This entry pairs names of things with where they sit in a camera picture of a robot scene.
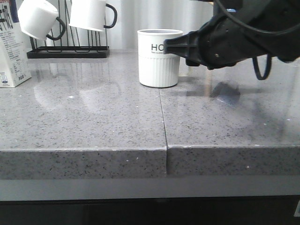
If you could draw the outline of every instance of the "black robotic arm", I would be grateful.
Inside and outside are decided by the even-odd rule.
[[[299,0],[214,0],[214,16],[198,31],[168,39],[164,52],[208,69],[234,66],[252,58],[256,77],[264,80],[271,58],[291,62],[300,57]],[[268,55],[264,75],[257,57]]]

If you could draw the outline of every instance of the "ribbed white cup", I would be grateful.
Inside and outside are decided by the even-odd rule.
[[[141,84],[166,88],[177,84],[180,57],[163,54],[165,39],[182,36],[181,30],[139,30],[139,81]]]

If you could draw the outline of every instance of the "black cable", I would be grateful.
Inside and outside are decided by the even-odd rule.
[[[214,0],[220,7],[220,9],[222,10],[222,12],[232,21],[234,22],[235,24],[245,28],[245,29],[248,29],[248,30],[251,30],[251,31],[255,31],[257,33],[260,33],[260,34],[264,34],[264,35],[274,35],[274,36],[279,36],[279,35],[283,35],[283,34],[288,34],[288,33],[291,33],[291,32],[294,32],[295,30],[297,29],[300,29],[300,23],[298,23],[297,25],[293,26],[293,27],[290,27],[286,30],[280,30],[280,31],[269,31],[269,30],[261,30],[261,29],[258,29],[258,28],[255,28],[255,27],[252,27],[252,26],[249,26],[247,24],[245,24],[244,22],[242,22],[241,20],[237,19],[236,17],[234,17],[233,15],[231,15],[227,9],[224,7],[224,5],[220,2],[220,0]]]
[[[256,78],[259,81],[263,81],[263,80],[267,79],[269,77],[271,67],[272,67],[272,57],[269,54],[267,55],[267,64],[266,64],[266,69],[264,71],[263,76],[261,75],[261,72],[259,70],[257,57],[252,58],[252,61],[253,61],[253,66],[254,66],[254,71],[255,71],[255,74],[256,74]]]

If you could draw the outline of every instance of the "white curtain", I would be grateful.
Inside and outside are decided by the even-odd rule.
[[[58,0],[48,0],[58,8]],[[184,34],[198,30],[212,17],[212,5],[196,0],[107,0],[118,11],[118,21],[112,29],[107,29],[107,39],[110,49],[132,49],[137,48],[137,31],[140,29],[177,29]],[[60,8],[67,5],[69,13],[71,9],[70,0],[60,0]],[[65,21],[66,15],[61,10],[60,16]],[[106,10],[107,24],[111,24],[113,13],[111,9]],[[53,28],[55,34],[58,25]],[[75,38],[72,39],[71,28],[68,26],[68,43],[77,45],[77,36],[72,29]],[[87,45],[87,31],[77,29],[80,45]],[[101,34],[101,40],[105,41],[105,34]],[[30,48],[29,38],[26,37],[27,47]],[[64,35],[63,45],[67,44],[67,35]]]

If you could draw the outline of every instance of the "countertop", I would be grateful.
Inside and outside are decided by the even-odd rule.
[[[0,89],[0,180],[300,175],[299,61],[274,59],[266,81],[250,60],[182,61],[164,89],[139,83],[136,50],[29,68]]]

